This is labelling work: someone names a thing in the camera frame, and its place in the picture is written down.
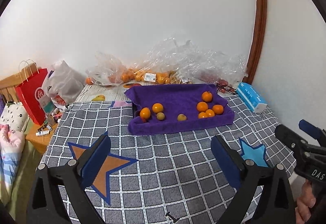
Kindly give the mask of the person's right hand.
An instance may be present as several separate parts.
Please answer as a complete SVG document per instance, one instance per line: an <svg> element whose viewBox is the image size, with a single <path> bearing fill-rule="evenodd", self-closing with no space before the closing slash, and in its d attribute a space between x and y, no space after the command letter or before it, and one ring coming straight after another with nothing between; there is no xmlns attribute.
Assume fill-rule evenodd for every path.
<svg viewBox="0 0 326 224"><path fill-rule="evenodd" d="M316 198L313 195L311 182L306 180L302 185L301 195L297 198L297 207L295 208L297 224L305 224L310 219L310 209L315 203Z"/></svg>

